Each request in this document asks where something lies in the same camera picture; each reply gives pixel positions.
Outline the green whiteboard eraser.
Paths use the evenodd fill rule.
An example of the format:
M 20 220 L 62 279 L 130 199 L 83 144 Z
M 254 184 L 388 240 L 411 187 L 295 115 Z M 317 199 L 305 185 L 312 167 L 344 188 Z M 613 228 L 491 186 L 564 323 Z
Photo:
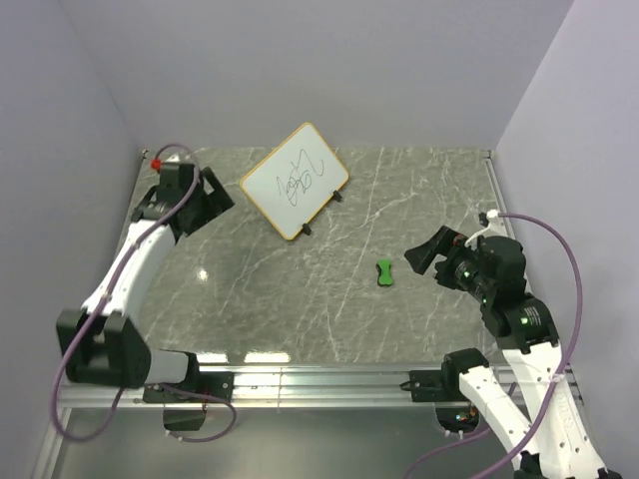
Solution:
M 387 258 L 379 259 L 375 267 L 377 271 L 377 284 L 383 287 L 392 286 L 393 277 L 391 274 L 391 260 Z

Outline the white board with yellow frame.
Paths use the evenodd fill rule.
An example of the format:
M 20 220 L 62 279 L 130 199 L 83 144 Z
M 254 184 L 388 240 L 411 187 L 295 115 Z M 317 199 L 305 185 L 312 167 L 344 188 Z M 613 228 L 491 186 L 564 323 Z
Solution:
M 240 187 L 276 231 L 293 240 L 348 180 L 345 165 L 306 122 L 246 173 Z

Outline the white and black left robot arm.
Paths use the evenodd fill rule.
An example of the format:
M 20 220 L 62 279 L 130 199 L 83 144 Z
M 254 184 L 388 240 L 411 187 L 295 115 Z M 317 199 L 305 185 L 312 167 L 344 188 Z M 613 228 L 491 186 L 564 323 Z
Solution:
M 167 383 L 180 401 L 199 395 L 203 378 L 195 370 L 195 355 L 151 348 L 137 319 L 154 276 L 179 239 L 233 204 L 211 169 L 160 164 L 159 182 L 134 208 L 123 246 L 106 276 L 81 307 L 65 309 L 57 319 L 70 381 L 118 388 Z

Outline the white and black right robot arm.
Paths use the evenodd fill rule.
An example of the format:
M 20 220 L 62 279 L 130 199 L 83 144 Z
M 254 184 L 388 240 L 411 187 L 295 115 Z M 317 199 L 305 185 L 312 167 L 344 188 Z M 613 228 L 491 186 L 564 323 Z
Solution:
M 523 396 L 521 410 L 476 349 L 444 357 L 443 392 L 471 402 L 506 451 L 480 477 L 490 478 L 505 465 L 516 478 L 617 477 L 589 439 L 565 375 L 570 352 L 561 346 L 551 312 L 526 289 L 522 245 L 505 236 L 481 232 L 468 238 L 442 227 L 404 257 L 415 273 L 433 266 L 439 285 L 478 302 Z

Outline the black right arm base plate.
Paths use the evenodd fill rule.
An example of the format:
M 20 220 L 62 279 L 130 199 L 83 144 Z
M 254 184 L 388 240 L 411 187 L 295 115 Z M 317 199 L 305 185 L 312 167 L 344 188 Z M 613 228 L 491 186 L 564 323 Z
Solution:
M 413 403 L 441 403 L 449 400 L 439 370 L 411 370 L 408 379 L 400 383 L 399 388 L 410 394 Z

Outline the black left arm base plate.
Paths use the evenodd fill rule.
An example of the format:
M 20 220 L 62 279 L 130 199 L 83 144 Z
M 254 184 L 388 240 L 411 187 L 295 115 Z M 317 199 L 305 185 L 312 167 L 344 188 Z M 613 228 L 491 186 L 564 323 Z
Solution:
M 235 375 L 232 372 L 202 372 L 193 384 L 187 382 L 171 384 L 171 387 L 179 389 L 180 393 L 171 392 L 160 385 L 146 387 L 142 401 L 148 404 L 209 402 L 209 399 L 192 397 L 191 393 L 213 396 L 230 401 L 233 396 L 234 381 Z

